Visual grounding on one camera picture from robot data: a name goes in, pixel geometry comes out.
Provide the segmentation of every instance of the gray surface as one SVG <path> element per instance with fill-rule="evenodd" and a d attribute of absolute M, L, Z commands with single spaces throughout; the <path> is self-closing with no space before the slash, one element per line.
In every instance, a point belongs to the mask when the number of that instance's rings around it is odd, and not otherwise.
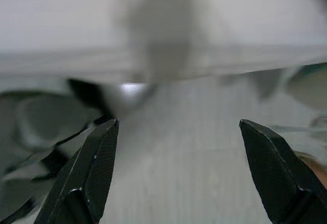
<path fill-rule="evenodd" d="M 270 223 L 248 169 L 239 119 L 307 127 L 317 111 L 281 91 L 264 103 L 257 96 L 246 79 L 160 85 L 121 120 L 101 224 Z M 325 156 L 303 134 L 286 138 L 299 151 Z"/>

